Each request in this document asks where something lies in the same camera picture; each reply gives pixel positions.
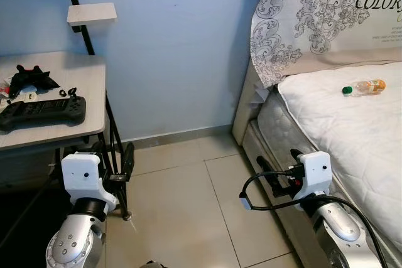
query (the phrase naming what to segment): desk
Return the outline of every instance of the desk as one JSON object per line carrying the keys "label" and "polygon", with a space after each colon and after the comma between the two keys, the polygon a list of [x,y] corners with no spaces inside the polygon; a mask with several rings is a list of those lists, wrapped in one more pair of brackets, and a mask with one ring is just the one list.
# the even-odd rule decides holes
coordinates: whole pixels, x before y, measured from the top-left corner
{"label": "desk", "polygon": [[0,151],[16,147],[32,146],[69,140],[97,134],[105,128],[106,66],[101,57],[58,51],[22,56],[0,57],[0,78],[14,75],[16,66],[26,69],[38,65],[43,72],[50,71],[50,77],[60,85],[45,94],[38,94],[37,100],[62,98],[60,89],[67,92],[77,88],[77,95],[87,102],[87,112],[82,124],[68,126],[54,124],[30,128],[18,128],[10,133],[0,132]]}

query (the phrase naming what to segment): plastic bottle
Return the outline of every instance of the plastic bottle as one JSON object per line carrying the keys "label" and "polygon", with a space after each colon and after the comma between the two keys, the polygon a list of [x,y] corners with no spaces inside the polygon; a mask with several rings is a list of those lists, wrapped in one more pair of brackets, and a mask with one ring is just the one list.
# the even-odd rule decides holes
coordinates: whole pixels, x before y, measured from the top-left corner
{"label": "plastic bottle", "polygon": [[377,79],[351,83],[350,86],[346,86],[342,89],[342,93],[353,97],[361,97],[362,95],[380,94],[384,89],[385,82]]}

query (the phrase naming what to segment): white mattress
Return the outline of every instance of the white mattress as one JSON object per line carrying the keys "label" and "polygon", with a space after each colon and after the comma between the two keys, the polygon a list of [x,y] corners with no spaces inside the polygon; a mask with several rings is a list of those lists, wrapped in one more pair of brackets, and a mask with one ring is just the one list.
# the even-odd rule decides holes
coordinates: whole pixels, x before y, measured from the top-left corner
{"label": "white mattress", "polygon": [[[383,79],[380,95],[344,97],[342,87]],[[278,85],[309,140],[331,154],[341,185],[402,251],[402,63],[293,75]]]}

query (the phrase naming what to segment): black cable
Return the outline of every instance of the black cable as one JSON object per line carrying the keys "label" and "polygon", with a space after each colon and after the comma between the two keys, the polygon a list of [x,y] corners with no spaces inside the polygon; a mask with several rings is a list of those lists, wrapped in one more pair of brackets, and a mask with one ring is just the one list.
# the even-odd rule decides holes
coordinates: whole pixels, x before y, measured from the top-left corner
{"label": "black cable", "polygon": [[250,209],[259,210],[259,211],[279,210],[284,207],[296,205],[296,204],[303,203],[303,202],[311,202],[311,201],[313,201],[313,202],[332,201],[332,202],[338,202],[338,203],[347,205],[349,208],[351,208],[356,213],[357,216],[359,216],[359,218],[362,220],[364,226],[366,227],[367,231],[369,232],[369,234],[372,238],[374,248],[376,249],[376,252],[378,254],[378,258],[381,263],[381,266],[383,268],[388,268],[388,265],[384,258],[384,254],[379,246],[376,234],[374,233],[374,230],[372,229],[369,220],[356,206],[354,206],[352,203],[350,203],[346,200],[343,200],[343,199],[337,198],[337,197],[333,197],[333,196],[314,196],[314,197],[306,197],[306,198],[302,198],[302,199],[298,199],[298,200],[293,200],[293,201],[289,201],[289,202],[285,202],[285,203],[273,205],[273,206],[254,206],[253,204],[251,204],[251,202],[249,201],[247,194],[246,194],[246,189],[247,189],[248,185],[258,177],[267,176],[270,174],[278,174],[278,173],[280,174],[281,172],[262,172],[262,173],[257,173],[254,176],[250,177],[244,184],[243,190],[241,191],[239,197],[245,198],[247,200],[247,202],[249,203]]}
{"label": "black cable", "polygon": [[113,169],[116,171],[117,170],[117,160],[116,160],[116,152],[114,150],[113,127],[112,127],[112,122],[110,120],[109,120],[109,141],[110,141],[110,144],[111,144],[111,155],[112,155]]}
{"label": "black cable", "polygon": [[289,175],[286,171],[284,172],[277,172],[277,171],[265,171],[265,172],[260,172],[257,174],[252,175],[243,185],[243,190],[242,192],[246,192],[247,187],[249,186],[250,183],[252,183],[255,179],[263,176],[269,176],[269,175]]}

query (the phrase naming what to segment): beige floor tile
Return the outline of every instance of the beige floor tile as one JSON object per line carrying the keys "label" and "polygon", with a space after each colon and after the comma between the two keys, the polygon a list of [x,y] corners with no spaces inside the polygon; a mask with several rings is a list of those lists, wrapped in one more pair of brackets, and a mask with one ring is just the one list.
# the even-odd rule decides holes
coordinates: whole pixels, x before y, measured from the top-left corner
{"label": "beige floor tile", "polygon": [[134,174],[139,175],[203,161],[197,140],[139,149],[134,153]]}
{"label": "beige floor tile", "polygon": [[173,268],[239,267],[205,163],[135,176],[129,186],[133,225],[108,218],[108,268],[151,259]]}
{"label": "beige floor tile", "polygon": [[[272,259],[291,251],[277,217],[270,212],[247,211],[239,193],[251,175],[242,154],[205,162],[241,267]],[[247,194],[256,205],[266,203],[258,187],[251,183]]]}
{"label": "beige floor tile", "polygon": [[202,157],[205,160],[239,154],[241,148],[231,134],[208,136],[198,139]]}
{"label": "beige floor tile", "polygon": [[301,268],[300,261],[295,254],[286,254],[272,260],[260,263],[253,268]]}
{"label": "beige floor tile", "polygon": [[100,259],[96,268],[106,268],[106,244],[103,245],[103,251],[100,255]]}

